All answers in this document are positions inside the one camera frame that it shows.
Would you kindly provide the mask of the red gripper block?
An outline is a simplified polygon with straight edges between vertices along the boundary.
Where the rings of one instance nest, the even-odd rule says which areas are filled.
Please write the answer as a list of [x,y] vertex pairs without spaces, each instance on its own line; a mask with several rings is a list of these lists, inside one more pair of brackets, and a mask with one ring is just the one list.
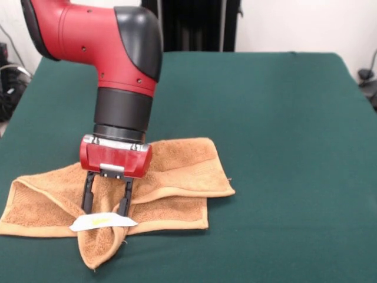
[[91,134],[86,134],[80,145],[80,163],[87,173],[81,208],[86,214],[90,214],[93,204],[92,185],[95,172],[110,177],[125,178],[125,192],[120,200],[118,214],[128,216],[131,203],[133,178],[143,177],[150,165],[152,158],[152,146],[150,144],[128,143],[110,139],[103,139]]

